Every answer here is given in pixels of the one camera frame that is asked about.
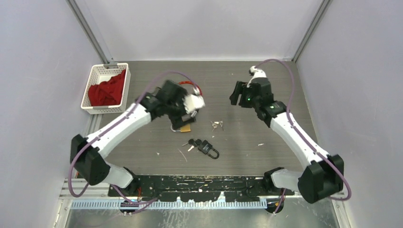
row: red cloth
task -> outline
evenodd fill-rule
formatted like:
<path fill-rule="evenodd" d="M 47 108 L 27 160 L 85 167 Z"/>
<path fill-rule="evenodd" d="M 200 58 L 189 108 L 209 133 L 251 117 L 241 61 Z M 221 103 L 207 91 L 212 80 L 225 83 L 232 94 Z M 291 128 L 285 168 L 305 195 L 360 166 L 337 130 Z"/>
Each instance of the red cloth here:
<path fill-rule="evenodd" d="M 107 82 L 92 85 L 88 90 L 88 98 L 92 106 L 119 105 L 125 84 L 126 70 L 113 76 Z"/>

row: gray wall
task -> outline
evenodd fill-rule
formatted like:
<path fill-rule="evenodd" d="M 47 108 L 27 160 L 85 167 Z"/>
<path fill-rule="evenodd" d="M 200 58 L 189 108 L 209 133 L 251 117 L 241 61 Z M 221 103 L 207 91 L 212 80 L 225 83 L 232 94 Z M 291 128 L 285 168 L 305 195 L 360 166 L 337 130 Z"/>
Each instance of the gray wall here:
<path fill-rule="evenodd" d="M 297 63 L 319 142 L 345 161 L 359 228 L 403 222 L 402 9 L 333 1 Z"/>
<path fill-rule="evenodd" d="M 64 0 L 0 1 L 0 227 L 47 228 L 100 59 Z"/>
<path fill-rule="evenodd" d="M 260 61 L 291 59 L 321 1 L 78 2 L 115 60 Z"/>

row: red ring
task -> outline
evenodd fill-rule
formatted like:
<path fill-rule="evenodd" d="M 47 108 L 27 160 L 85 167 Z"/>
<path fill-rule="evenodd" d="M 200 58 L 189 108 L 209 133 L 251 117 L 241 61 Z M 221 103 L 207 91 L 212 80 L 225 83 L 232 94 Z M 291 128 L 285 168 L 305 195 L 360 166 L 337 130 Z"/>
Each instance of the red ring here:
<path fill-rule="evenodd" d="M 181 81 L 179 84 L 180 84 L 180 85 L 182 85 L 182 84 L 190 84 L 190 85 L 194 86 L 193 82 L 191 82 L 191 81 Z M 202 93 L 202 90 L 200 89 L 200 87 L 199 87 L 198 85 L 196 85 L 196 87 L 197 87 L 197 88 L 199 89 L 199 91 L 200 91 L 200 96 L 203 96 L 203 93 Z"/>

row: plastic basket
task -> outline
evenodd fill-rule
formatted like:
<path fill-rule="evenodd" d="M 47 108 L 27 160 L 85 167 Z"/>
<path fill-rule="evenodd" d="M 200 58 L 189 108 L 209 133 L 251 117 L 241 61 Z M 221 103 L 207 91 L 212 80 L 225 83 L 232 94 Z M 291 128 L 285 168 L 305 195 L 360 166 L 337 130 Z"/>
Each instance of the plastic basket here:
<path fill-rule="evenodd" d="M 88 98 L 88 90 L 90 86 L 99 84 L 104 81 L 108 81 L 111 77 L 116 76 L 126 69 L 125 83 L 123 85 L 122 100 L 119 105 L 109 106 L 91 106 Z M 86 110 L 90 114 L 106 114 L 106 113 L 122 113 L 126 110 L 127 95 L 129 92 L 130 84 L 130 70 L 127 63 L 118 64 L 100 64 L 94 65 L 91 68 L 89 74 L 86 90 L 84 92 L 83 101 L 81 102 L 81 108 Z"/>

